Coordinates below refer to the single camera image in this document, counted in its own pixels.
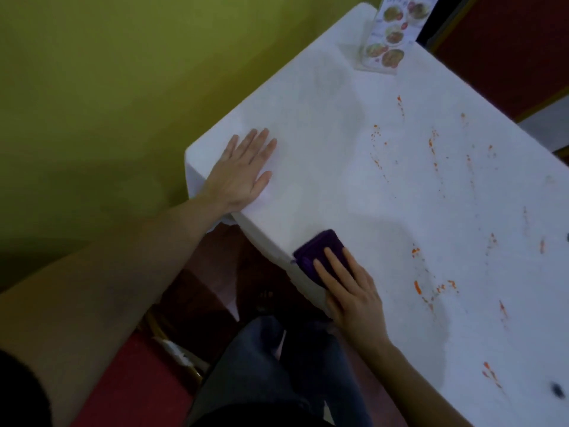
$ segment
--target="green wall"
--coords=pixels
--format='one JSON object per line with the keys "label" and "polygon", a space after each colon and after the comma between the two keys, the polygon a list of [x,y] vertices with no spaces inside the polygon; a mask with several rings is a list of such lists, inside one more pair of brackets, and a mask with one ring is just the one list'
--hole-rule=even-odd
{"label": "green wall", "polygon": [[360,1],[0,0],[0,286],[184,200],[184,149]]}

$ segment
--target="dark spot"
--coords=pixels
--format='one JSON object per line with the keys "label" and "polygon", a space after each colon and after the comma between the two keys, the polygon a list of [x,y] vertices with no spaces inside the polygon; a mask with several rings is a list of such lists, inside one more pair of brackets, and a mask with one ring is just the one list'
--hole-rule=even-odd
{"label": "dark spot", "polygon": [[563,392],[563,388],[561,388],[561,385],[556,384],[556,383],[552,383],[551,384],[551,391],[553,392],[553,394],[558,399],[564,399],[565,398],[565,393]]}

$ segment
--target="table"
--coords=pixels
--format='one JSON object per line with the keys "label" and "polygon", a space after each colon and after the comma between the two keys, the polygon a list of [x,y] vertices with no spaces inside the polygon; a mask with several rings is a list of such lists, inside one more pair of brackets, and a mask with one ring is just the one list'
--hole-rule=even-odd
{"label": "table", "polygon": [[189,193],[231,135],[268,127],[273,179],[233,218],[299,290],[324,307],[291,260],[334,229],[393,342],[467,419],[565,425],[569,171],[418,45],[396,76],[354,70],[375,12],[353,8],[196,141]]}

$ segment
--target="purple cloth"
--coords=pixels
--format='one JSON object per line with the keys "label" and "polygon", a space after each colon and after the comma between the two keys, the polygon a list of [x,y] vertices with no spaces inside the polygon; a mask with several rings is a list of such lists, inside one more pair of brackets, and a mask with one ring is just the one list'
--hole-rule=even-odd
{"label": "purple cloth", "polygon": [[294,253],[293,256],[298,264],[299,268],[317,285],[326,287],[320,276],[318,276],[317,271],[314,268],[313,262],[314,259],[318,259],[324,268],[336,278],[336,280],[340,281],[334,270],[332,269],[332,265],[326,258],[324,254],[324,248],[330,247],[331,251],[336,255],[336,257],[340,260],[342,265],[352,274],[352,270],[348,265],[348,261],[344,257],[342,253],[342,249],[344,245],[336,235],[332,229],[325,230],[320,232],[316,235],[313,239],[311,239],[308,243],[304,244],[302,247],[298,248]]}

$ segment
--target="leg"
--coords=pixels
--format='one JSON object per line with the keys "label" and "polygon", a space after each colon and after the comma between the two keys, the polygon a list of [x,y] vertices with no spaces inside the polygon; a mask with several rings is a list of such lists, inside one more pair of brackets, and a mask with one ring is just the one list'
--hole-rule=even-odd
{"label": "leg", "polygon": [[320,416],[326,402],[338,427],[371,427],[344,351],[326,326],[313,321],[287,330],[281,363],[294,390],[309,401],[312,413]]}
{"label": "leg", "polygon": [[231,404],[292,402],[308,409],[274,357],[283,332],[274,316],[260,316],[241,330],[204,380],[187,425]]}

